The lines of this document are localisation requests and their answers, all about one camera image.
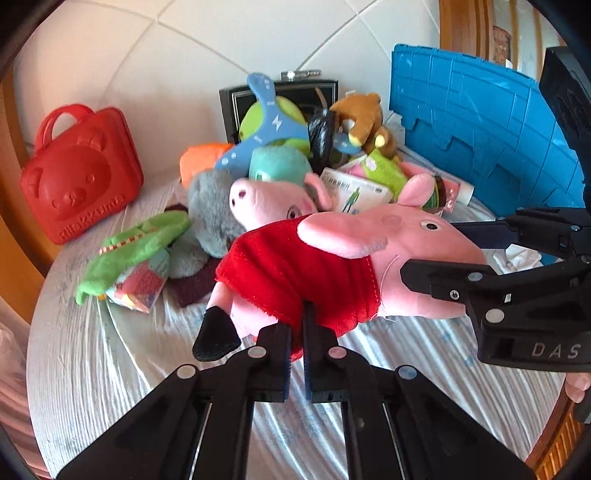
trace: lime green round object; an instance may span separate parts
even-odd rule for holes
[[[277,105],[281,111],[286,114],[292,120],[298,122],[300,125],[307,125],[304,115],[300,112],[297,105],[291,100],[285,97],[275,97]],[[238,130],[238,136],[240,141],[245,138],[254,135],[254,133],[262,125],[262,108],[259,102],[253,104],[246,112],[246,115],[240,123],[240,129]],[[301,151],[306,157],[310,156],[310,141],[304,140],[303,138],[289,138],[287,140],[277,140],[271,142],[270,145],[290,145]]]

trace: blue crate lid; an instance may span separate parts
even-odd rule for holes
[[[577,155],[534,79],[470,55],[400,44],[389,107],[402,115],[408,147],[472,183],[494,214],[584,207]]]

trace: pig mouth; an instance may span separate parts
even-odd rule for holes
[[[380,280],[380,282],[379,282],[379,298],[380,298],[380,303],[382,303],[382,298],[384,297],[382,295],[382,290],[384,289],[384,281],[386,280],[386,275],[390,271],[390,267],[392,267],[392,265],[394,265],[394,262],[396,260],[398,260],[399,258],[400,258],[400,255],[395,255],[394,258],[390,261],[390,263],[386,267],[386,270],[384,270],[384,273],[382,274],[382,280]]]

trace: curtain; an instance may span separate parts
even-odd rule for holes
[[[31,470],[50,478],[35,441],[27,401],[29,330],[29,324],[0,297],[0,423]]]

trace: red bear suitcase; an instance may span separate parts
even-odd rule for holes
[[[57,118],[76,124],[52,139]],[[122,210],[139,193],[144,174],[123,113],[84,105],[52,111],[39,127],[35,153],[21,175],[29,207],[57,245]]]

